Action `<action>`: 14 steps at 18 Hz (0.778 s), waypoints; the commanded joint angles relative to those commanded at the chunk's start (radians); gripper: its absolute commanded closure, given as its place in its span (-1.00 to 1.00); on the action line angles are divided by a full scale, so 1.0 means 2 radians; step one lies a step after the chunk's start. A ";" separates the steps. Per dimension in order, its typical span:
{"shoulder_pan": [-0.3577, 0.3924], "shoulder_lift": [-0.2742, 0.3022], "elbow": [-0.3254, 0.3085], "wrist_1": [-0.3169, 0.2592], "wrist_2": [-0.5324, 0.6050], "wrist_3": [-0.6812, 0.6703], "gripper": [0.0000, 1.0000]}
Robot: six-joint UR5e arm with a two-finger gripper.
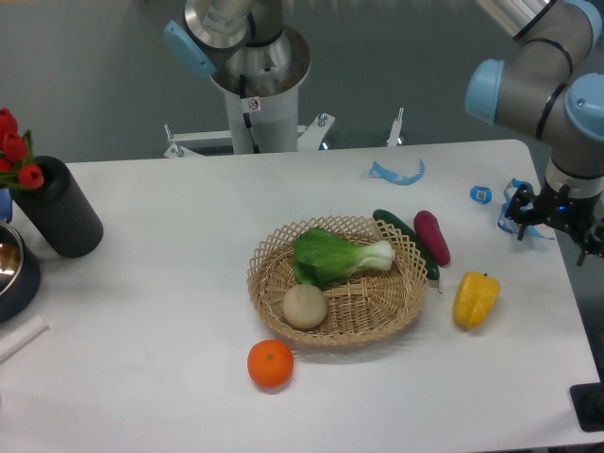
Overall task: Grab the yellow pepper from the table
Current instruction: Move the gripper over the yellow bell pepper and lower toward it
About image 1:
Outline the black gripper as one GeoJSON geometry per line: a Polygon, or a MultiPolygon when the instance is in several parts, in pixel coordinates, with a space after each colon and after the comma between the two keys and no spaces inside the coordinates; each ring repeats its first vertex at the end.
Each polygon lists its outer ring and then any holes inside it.
{"type": "Polygon", "coordinates": [[[577,266],[581,266],[588,256],[603,257],[603,225],[602,219],[595,216],[595,196],[574,198],[568,184],[556,191],[546,182],[534,198],[532,187],[523,182],[504,212],[505,219],[517,226],[518,241],[525,238],[533,225],[543,224],[573,239],[582,239],[577,266]]]}

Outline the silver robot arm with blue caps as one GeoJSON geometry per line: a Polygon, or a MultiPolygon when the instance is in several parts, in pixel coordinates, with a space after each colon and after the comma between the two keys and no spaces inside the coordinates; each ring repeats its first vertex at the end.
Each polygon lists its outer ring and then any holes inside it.
{"type": "Polygon", "coordinates": [[[570,237],[579,256],[603,255],[603,76],[574,76],[596,46],[603,19],[588,1],[482,1],[520,46],[512,62],[488,59],[473,73],[464,105],[485,123],[547,143],[540,191],[517,187],[504,211],[516,235],[546,225],[570,237]]]}

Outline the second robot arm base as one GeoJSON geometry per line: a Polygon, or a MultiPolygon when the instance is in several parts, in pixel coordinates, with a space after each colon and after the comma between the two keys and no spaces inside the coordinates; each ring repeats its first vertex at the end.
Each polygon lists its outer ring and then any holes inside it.
{"type": "Polygon", "coordinates": [[[301,84],[310,49],[283,20],[281,1],[187,1],[163,37],[195,76],[240,97],[270,97],[301,84]]]}

